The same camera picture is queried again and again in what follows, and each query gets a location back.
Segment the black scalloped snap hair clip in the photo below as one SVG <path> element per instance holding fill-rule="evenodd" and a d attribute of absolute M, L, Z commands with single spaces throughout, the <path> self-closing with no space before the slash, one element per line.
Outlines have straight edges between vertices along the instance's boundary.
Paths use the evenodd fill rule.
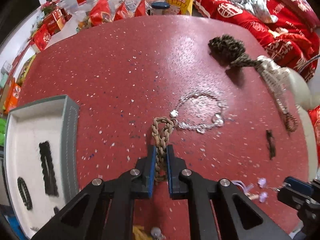
<path fill-rule="evenodd" d="M 45 194 L 58 197 L 57 183 L 49 141 L 39 143 Z"/>

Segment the jar with dark lid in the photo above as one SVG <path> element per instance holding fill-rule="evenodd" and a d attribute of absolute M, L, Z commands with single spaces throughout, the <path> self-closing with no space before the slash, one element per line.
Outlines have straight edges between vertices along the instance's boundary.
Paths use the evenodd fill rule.
<path fill-rule="evenodd" d="M 170 4 L 167 2 L 153 2 L 151 3 L 150 15 L 165 15 L 170 8 Z"/>

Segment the purple heart clip upper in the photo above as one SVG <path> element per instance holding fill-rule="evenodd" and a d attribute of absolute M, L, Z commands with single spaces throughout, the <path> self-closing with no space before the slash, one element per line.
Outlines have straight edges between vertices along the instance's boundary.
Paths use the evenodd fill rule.
<path fill-rule="evenodd" d="M 265 188 L 266 187 L 266 184 L 267 184 L 267 180 L 266 180 L 266 178 L 259 178 L 258 179 L 258 186 L 260 187 L 260 188 Z"/>

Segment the cream leather chair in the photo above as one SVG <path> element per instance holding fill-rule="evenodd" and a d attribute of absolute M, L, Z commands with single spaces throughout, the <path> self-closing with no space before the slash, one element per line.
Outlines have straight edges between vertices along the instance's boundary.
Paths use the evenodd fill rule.
<path fill-rule="evenodd" d="M 290 71 L 291 92 L 294 95 L 298 115 L 302 124 L 304 138 L 308 152 L 308 180 L 319 178 L 319 157 L 317 155 L 317 139 L 308 111 L 319 106 L 319 63 L 316 77 L 312 78 L 311 85 L 306 82 L 295 70 Z"/>

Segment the orange gift box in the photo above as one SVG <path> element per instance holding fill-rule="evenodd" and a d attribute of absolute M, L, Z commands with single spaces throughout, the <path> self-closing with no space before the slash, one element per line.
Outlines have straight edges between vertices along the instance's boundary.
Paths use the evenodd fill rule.
<path fill-rule="evenodd" d="M 1 96 L 2 113 L 8 115 L 8 113 L 17 107 L 18 99 L 21 92 L 21 86 L 16 83 L 14 77 L 12 77 L 4 87 L 3 94 Z"/>

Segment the silver star hair clip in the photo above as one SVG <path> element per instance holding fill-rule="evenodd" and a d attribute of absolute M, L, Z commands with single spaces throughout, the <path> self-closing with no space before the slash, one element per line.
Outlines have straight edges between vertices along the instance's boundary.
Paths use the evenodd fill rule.
<path fill-rule="evenodd" d="M 54 210 L 54 214 L 56 215 L 56 214 L 58 214 L 59 213 L 59 208 L 57 207 L 57 206 L 55 206 L 54 208 L 53 208 L 53 210 Z"/>

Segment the grey white jewelry tray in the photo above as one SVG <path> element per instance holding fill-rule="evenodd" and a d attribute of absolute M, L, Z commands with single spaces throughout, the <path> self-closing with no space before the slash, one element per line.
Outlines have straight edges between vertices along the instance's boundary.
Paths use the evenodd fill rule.
<path fill-rule="evenodd" d="M 8 196 L 24 235 L 31 239 L 79 192 L 76 132 L 79 106 L 67 95 L 28 103 L 10 111 L 4 144 Z M 49 141 L 58 197 L 48 196 L 39 143 Z"/>

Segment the white polka dot scrunchie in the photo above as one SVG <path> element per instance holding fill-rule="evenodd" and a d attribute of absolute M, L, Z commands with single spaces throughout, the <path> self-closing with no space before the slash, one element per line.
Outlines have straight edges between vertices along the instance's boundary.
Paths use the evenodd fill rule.
<path fill-rule="evenodd" d="M 275 75 L 277 79 L 282 83 L 285 88 L 285 96 L 287 100 L 287 92 L 291 92 L 291 82 L 290 82 L 290 74 L 291 68 L 287 67 L 280 67 L 277 65 L 271 58 L 260 55 L 257 60 L 261 60 L 262 64 L 259 67 L 263 67 L 265 70 L 270 72 L 271 74 Z"/>

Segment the red patterned bedding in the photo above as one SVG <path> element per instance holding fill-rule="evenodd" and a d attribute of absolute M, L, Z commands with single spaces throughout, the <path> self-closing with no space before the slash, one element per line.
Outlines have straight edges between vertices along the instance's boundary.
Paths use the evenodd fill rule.
<path fill-rule="evenodd" d="M 194 0 L 201 15 L 239 25 L 257 39 L 281 67 L 305 81 L 315 75 L 319 18 L 304 0 Z"/>

